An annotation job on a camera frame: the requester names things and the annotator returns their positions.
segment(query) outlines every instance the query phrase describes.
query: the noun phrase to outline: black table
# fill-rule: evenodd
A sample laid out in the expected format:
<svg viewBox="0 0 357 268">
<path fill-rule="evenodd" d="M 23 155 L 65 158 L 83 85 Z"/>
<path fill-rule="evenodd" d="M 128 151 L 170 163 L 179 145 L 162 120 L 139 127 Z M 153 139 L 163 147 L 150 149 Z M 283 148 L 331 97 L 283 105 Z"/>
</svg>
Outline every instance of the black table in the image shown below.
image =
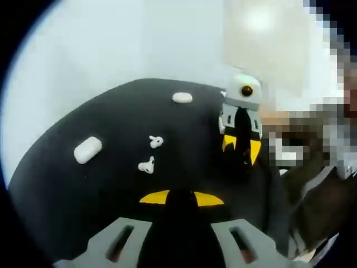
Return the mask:
<svg viewBox="0 0 357 268">
<path fill-rule="evenodd" d="M 288 215 L 278 169 L 269 166 L 262 141 L 251 178 L 222 160 L 218 116 L 222 89 L 189 82 L 141 79 L 86 102 L 46 131 L 29 149 L 9 185 L 17 212 L 41 249 L 53 260 L 72 259 L 88 239 L 119 217 L 155 220 L 157 209 L 139 205 L 146 194 L 191 189 L 214 194 L 224 213 L 212 222 L 245 218 L 287 253 Z M 193 102 L 177 104 L 176 92 Z M 157 149 L 149 136 L 161 136 Z M 80 165 L 74 148 L 90 136 L 103 143 Z M 138 163 L 155 157 L 154 174 Z"/>
</svg>

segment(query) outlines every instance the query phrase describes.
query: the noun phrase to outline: black surface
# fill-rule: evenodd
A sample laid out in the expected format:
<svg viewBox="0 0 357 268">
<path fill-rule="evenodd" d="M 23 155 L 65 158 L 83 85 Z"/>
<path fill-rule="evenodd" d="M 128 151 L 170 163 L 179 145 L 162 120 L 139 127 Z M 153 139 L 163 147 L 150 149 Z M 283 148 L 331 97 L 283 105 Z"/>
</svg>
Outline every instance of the black surface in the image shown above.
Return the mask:
<svg viewBox="0 0 357 268">
<path fill-rule="evenodd" d="M 210 219 L 200 212 L 193 192 L 168 193 L 165 211 L 143 244 L 138 267 L 225 267 Z"/>
<path fill-rule="evenodd" d="M 263 140 L 251 178 L 224 165 L 220 91 L 173 80 L 136 80 L 90 100 L 51 127 L 23 157 L 9 185 L 40 248 L 54 261 L 72 259 L 118 217 L 159 215 L 159 208 L 148 213 L 138 204 L 146 194 L 188 188 L 224 201 L 224 212 L 209 211 L 212 222 L 245 218 L 286 253 L 286 200 L 278 170 L 268 166 L 268 143 Z M 194 101 L 174 103 L 176 92 L 190 92 Z M 164 144 L 152 150 L 149 135 L 162 136 Z M 90 136 L 100 139 L 103 149 L 79 165 L 74 148 Z M 154 174 L 138 171 L 138 163 L 151 155 Z"/>
</svg>

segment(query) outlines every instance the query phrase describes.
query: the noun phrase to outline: white backdrop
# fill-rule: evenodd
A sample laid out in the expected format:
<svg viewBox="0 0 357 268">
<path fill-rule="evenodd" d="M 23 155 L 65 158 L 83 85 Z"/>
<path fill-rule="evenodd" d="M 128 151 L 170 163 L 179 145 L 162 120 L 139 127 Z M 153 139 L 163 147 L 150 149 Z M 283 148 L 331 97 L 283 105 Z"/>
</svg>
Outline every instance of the white backdrop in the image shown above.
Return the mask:
<svg viewBox="0 0 357 268">
<path fill-rule="evenodd" d="M 341 95 L 328 38 L 300 0 L 60 1 L 38 21 L 8 73 L 1 118 L 6 183 L 60 118 L 134 79 L 225 87 L 228 63 L 263 80 L 271 108 L 306 110 Z"/>
</svg>

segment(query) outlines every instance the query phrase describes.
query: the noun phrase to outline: gray robot part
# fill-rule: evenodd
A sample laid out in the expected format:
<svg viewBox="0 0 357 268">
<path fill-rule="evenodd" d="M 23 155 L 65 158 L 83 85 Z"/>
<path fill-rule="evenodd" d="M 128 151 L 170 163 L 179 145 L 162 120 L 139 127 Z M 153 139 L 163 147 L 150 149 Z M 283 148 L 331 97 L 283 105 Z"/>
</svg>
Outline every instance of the gray robot part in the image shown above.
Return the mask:
<svg viewBox="0 0 357 268">
<path fill-rule="evenodd" d="M 55 267 L 60 268 L 135 268 L 138 264 L 140 251 L 151 222 L 142 222 L 134 219 L 119 218 L 107 228 L 92 237 L 88 242 L 87 251 L 74 260 L 60 260 Z M 253 227 L 246 220 L 214 223 L 211 225 L 220 243 L 225 266 L 239 268 L 309 268 L 309 264 L 292 261 L 276 251 L 274 240 Z M 108 260 L 115 244 L 121 239 L 127 228 L 132 230 L 124 245 L 117 262 Z M 247 243 L 248 248 L 256 258 L 246 263 L 240 254 L 240 248 L 232 232 L 237 231 Z"/>
<path fill-rule="evenodd" d="M 235 114 L 238 111 L 238 109 L 241 109 L 241 107 L 231 106 L 226 103 L 223 103 L 222 114 L 220 116 L 221 119 L 219 120 L 220 131 L 224 131 L 225 127 L 231 127 L 231 128 L 236 127 L 234 120 L 235 120 Z M 250 118 L 250 124 L 252 125 L 252 132 L 259 134 L 259 138 L 261 139 L 263 135 L 263 127 L 258 112 L 250 109 L 247 109 L 246 111 Z"/>
<path fill-rule="evenodd" d="M 223 126 L 235 128 L 234 120 L 235 114 L 237 113 L 239 107 L 227 105 L 225 103 L 222 104 L 222 122 Z"/>
<path fill-rule="evenodd" d="M 212 228 L 216 233 L 218 241 L 223 252 L 225 266 L 229 267 L 246 267 L 246 268 L 309 268 L 310 264 L 301 261 L 292 261 L 276 250 L 274 240 L 266 236 L 260 230 L 249 224 L 246 220 L 239 219 L 236 221 L 214 223 Z M 247 244 L 253 253 L 255 260 L 246 263 L 243 255 L 240 254 L 240 248 L 235 241 L 232 232 L 238 232 L 240 237 Z"/>
<path fill-rule="evenodd" d="M 247 109 L 247 114 L 250 118 L 250 124 L 252 125 L 252 132 L 259 133 L 259 138 L 262 139 L 263 127 L 258 112 Z"/>
<path fill-rule="evenodd" d="M 60 268 L 136 268 L 140 251 L 151 222 L 136 221 L 134 219 L 119 218 L 107 228 L 93 236 L 88 242 L 87 250 L 72 261 L 60 260 L 55 267 Z M 124 245 L 117 262 L 111 262 L 108 255 L 127 229 L 132 232 Z"/>
</svg>

